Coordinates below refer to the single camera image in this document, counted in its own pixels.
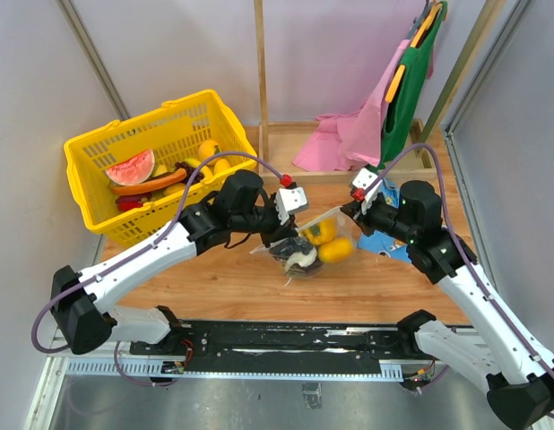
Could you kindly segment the white garlic bulb toy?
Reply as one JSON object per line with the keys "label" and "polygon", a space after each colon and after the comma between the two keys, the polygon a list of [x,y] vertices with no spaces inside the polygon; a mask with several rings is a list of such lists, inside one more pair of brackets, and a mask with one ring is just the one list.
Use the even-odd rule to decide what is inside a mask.
{"label": "white garlic bulb toy", "polygon": [[313,249],[308,254],[303,252],[293,253],[285,262],[284,270],[289,271],[294,265],[298,265],[301,268],[306,268],[312,265],[317,258],[317,250]]}

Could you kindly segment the yellow bell pepper toy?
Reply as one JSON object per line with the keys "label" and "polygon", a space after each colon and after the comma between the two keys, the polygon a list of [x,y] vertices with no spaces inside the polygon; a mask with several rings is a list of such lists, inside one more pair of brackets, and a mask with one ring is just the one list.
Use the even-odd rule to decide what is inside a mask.
{"label": "yellow bell pepper toy", "polygon": [[301,234],[314,246],[324,245],[337,237],[337,224],[333,218],[324,219],[305,228]]}

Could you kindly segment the clear zip top bag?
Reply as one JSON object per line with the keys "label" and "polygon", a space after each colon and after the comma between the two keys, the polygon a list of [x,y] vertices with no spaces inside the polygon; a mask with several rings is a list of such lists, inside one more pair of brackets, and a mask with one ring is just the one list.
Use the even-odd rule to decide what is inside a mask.
{"label": "clear zip top bag", "polygon": [[295,237],[268,247],[259,245],[250,254],[268,257],[281,266],[284,276],[310,279],[329,266],[349,260],[356,251],[349,219],[337,206],[297,228]]}

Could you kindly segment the dark blue grape bunch toy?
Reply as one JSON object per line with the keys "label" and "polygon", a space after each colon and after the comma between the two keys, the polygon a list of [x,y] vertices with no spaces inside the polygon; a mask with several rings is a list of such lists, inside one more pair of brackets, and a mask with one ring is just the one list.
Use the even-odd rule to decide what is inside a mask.
{"label": "dark blue grape bunch toy", "polygon": [[308,254],[314,246],[303,236],[288,237],[269,249],[269,254],[276,260],[285,262],[296,252]]}

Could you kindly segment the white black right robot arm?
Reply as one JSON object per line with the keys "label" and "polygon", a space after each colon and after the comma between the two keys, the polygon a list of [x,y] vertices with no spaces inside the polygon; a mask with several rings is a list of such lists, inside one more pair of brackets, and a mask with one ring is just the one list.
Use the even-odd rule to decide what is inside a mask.
{"label": "white black right robot arm", "polygon": [[341,207],[367,236],[379,231],[406,245],[412,265],[444,291],[488,347],[473,346],[434,315],[418,311],[396,336],[407,358],[437,357],[481,389],[497,418],[526,429],[554,411],[554,353],[524,326],[493,288],[476,255],[448,224],[443,200],[420,180],[404,183],[390,205],[372,174],[354,179]]}

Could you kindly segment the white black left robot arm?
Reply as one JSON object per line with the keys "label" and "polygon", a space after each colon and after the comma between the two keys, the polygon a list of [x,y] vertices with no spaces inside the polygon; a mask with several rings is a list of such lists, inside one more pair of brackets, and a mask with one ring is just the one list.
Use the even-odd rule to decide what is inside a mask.
{"label": "white black left robot arm", "polygon": [[75,271],[58,269],[47,312],[56,321],[66,349],[83,355],[109,340],[141,341],[160,353],[176,352],[182,343],[178,320],[166,306],[120,307],[118,302],[166,269],[210,249],[230,247],[234,233],[258,235],[264,245],[296,237],[296,213],[307,207],[305,191],[289,176],[273,194],[255,172],[239,170],[221,189],[187,205],[156,233],[97,265]]}

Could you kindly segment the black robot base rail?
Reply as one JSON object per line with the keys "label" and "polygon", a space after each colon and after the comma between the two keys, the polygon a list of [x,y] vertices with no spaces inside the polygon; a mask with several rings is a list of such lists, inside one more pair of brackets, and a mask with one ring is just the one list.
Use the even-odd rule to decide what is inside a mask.
{"label": "black robot base rail", "polygon": [[385,324],[185,320],[159,343],[136,341],[129,352],[174,357],[189,349],[189,370],[207,374],[379,375],[383,361],[432,360]]}

